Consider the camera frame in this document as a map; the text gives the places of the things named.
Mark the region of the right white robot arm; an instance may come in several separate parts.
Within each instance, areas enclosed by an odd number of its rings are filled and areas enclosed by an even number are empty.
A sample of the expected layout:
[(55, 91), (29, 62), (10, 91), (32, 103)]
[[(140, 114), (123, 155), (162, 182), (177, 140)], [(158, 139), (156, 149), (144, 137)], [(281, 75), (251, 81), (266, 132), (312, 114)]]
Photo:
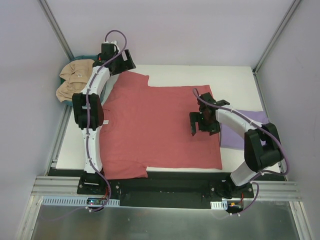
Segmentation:
[(197, 131), (207, 132), (211, 136), (218, 134), (221, 132), (221, 125), (225, 125), (244, 140), (243, 163), (225, 181), (228, 196), (237, 197), (242, 193), (244, 185), (261, 174), (281, 175), (268, 170), (281, 161), (288, 161), (277, 127), (273, 123), (255, 121), (232, 108), (228, 101), (216, 101), (209, 92), (199, 94), (193, 88), (192, 93), (199, 106), (197, 112), (189, 114), (193, 136)]

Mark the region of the pink red t shirt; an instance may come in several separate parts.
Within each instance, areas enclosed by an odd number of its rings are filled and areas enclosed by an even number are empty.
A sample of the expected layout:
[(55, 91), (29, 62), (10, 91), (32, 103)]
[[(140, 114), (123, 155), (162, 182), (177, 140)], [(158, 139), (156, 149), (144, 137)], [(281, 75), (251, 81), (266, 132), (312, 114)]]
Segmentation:
[(100, 158), (109, 180), (147, 177), (147, 168), (223, 168), (219, 136), (191, 133), (199, 108), (191, 86), (148, 86), (149, 77), (119, 75), (103, 105)]

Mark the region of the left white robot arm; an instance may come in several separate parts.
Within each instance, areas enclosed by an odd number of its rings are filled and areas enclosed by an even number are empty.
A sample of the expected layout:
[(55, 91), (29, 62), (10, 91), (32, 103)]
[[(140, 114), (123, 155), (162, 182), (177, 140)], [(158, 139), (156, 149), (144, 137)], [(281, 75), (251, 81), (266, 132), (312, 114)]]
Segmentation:
[(101, 93), (110, 77), (133, 70), (130, 51), (120, 49), (117, 41), (105, 40), (101, 53), (92, 65), (92, 74), (80, 93), (72, 96), (74, 121), (81, 129), (85, 146), (84, 174), (103, 177), (103, 164), (100, 156), (100, 130), (104, 124), (104, 111)]

